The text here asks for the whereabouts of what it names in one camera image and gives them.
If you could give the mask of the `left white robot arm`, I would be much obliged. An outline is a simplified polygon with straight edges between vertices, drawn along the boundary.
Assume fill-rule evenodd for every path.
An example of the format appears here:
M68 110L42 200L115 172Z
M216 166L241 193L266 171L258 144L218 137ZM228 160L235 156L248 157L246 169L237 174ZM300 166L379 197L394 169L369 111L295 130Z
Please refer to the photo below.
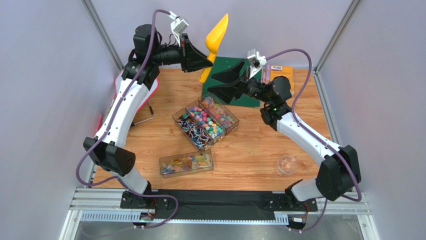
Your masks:
M189 73L213 65L192 45L184 32L187 27L186 23L171 24L175 44L162 44L162 37L152 24L135 29L134 49L122 70L122 81L110 112L96 135L83 142L85 157L138 194L146 195L151 186L135 168L136 155L124 147L136 113L158 87L159 67L179 64L183 72Z

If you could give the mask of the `clear box of lollipops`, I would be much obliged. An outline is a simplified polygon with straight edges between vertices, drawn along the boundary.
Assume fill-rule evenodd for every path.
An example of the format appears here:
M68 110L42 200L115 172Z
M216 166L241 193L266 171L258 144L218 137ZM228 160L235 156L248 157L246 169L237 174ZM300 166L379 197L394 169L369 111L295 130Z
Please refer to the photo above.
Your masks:
M212 146L213 140L210 135L202 129L200 124L185 108L173 114L172 119L198 151L208 150Z

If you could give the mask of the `clear box of gummy candies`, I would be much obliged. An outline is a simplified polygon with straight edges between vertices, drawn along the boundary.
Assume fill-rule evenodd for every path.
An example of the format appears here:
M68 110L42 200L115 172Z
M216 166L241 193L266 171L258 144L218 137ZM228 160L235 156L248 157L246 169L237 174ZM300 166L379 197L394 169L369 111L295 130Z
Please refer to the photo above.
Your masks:
M225 135L230 134L238 127L239 119L216 96L206 93L199 97L198 100L223 126Z

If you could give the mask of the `clear round jar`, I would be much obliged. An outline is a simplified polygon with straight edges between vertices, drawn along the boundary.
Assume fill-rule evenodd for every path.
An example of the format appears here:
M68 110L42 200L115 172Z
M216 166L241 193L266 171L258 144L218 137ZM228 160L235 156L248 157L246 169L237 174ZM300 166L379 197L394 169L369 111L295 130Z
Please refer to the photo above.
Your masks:
M297 171L298 167L298 161L291 155L282 155L276 161L276 172L279 176L290 176Z

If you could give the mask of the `yellow plastic scoop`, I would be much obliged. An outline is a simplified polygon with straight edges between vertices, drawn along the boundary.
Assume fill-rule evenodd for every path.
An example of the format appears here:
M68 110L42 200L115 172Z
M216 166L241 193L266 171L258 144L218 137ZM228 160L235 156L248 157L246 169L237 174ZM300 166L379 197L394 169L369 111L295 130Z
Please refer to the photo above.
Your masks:
M205 38L206 48L209 50L207 59L213 64L218 55L219 47L227 32L229 14L226 13Z

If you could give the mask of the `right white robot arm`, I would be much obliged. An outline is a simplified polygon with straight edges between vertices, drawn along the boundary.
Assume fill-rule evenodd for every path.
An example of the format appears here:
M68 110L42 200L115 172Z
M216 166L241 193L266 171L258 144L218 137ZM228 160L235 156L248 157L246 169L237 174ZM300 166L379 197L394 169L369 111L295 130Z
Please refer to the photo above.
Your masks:
M220 82L207 91L222 102L229 104L242 95L264 103L260 109L263 122L275 131L287 136L301 147L319 166L316 177L299 180L290 185L285 193L292 202L304 202L314 198L335 201L346 192L360 189L361 173L357 151L328 140L306 124L287 104L292 97L290 80L277 76L262 83L251 75L252 68L245 60L211 78Z

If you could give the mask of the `clear box of star candies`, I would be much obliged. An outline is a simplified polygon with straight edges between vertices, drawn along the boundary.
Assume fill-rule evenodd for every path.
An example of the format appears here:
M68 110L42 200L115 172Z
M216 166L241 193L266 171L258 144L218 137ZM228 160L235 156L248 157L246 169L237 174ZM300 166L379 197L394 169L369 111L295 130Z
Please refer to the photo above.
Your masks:
M211 138L213 145L225 136L226 131L223 125L213 117L213 114L200 101L193 101L185 109Z

